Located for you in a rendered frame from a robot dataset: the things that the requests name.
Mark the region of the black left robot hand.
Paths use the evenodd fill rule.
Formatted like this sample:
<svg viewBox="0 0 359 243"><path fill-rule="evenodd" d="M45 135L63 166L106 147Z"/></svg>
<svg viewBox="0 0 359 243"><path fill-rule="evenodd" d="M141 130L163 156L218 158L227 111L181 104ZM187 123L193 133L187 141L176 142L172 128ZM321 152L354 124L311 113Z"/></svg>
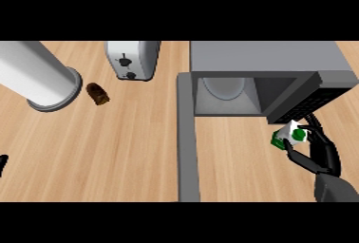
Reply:
<svg viewBox="0 0 359 243"><path fill-rule="evenodd" d="M2 174L4 174L4 169L5 169L5 166L7 166L8 160L10 160L10 155L2 155L0 156L0 177L2 177Z"/></svg>

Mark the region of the grey microwave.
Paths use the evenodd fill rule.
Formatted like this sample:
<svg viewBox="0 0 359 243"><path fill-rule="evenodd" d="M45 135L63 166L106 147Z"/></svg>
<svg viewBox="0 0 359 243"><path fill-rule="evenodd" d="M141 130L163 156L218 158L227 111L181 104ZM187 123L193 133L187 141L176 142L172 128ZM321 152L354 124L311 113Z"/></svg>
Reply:
<svg viewBox="0 0 359 243"><path fill-rule="evenodd" d="M302 120L359 85L333 41L194 41L196 114Z"/></svg>

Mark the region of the green and white milk carton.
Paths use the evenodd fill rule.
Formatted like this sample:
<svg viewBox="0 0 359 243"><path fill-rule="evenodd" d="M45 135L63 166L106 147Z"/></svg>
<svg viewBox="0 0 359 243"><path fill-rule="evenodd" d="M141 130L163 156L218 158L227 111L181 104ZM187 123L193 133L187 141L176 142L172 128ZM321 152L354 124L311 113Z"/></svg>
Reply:
<svg viewBox="0 0 359 243"><path fill-rule="evenodd" d="M301 128L301 123L298 121L290 121L272 134L271 144L281 150L286 149L284 140L289 140L292 145L308 140L308 130Z"/></svg>

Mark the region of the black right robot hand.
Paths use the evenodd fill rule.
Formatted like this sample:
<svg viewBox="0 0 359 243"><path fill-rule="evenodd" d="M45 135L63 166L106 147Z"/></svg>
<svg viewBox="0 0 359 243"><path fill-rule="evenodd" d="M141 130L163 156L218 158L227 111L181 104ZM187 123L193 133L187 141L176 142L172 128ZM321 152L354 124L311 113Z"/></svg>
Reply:
<svg viewBox="0 0 359 243"><path fill-rule="evenodd" d="M309 131L308 141L311 143L311 156L305 156L293 149L289 140L284 140L290 160L314 174L342 176L342 160L335 142L324 134L323 126L315 114L306 116L306 125L302 129Z"/></svg>

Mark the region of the brown bread piece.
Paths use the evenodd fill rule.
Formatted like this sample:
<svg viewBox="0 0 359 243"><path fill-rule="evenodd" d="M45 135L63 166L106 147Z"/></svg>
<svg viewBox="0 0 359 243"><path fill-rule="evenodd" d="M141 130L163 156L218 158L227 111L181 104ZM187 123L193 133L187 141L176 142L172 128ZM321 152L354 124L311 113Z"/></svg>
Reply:
<svg viewBox="0 0 359 243"><path fill-rule="evenodd" d="M92 99L95 100L97 105L104 105L110 102L109 94L97 83L88 84L86 89Z"/></svg>

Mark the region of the silver toaster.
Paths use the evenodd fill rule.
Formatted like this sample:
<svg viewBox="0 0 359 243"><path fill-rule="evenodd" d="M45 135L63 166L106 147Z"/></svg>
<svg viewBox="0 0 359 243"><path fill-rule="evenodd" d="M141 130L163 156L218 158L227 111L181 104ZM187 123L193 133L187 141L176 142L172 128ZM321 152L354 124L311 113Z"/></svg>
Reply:
<svg viewBox="0 0 359 243"><path fill-rule="evenodd" d="M107 59L120 80L148 82L153 79L160 46L160 41L104 42Z"/></svg>

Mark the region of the grey microwave door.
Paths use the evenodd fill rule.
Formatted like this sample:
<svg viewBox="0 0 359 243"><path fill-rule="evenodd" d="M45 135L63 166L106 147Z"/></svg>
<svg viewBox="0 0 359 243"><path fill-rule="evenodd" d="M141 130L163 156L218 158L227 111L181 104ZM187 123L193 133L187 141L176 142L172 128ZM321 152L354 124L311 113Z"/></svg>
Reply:
<svg viewBox="0 0 359 243"><path fill-rule="evenodd" d="M196 112L191 73L178 76L179 201L200 202Z"/></svg>

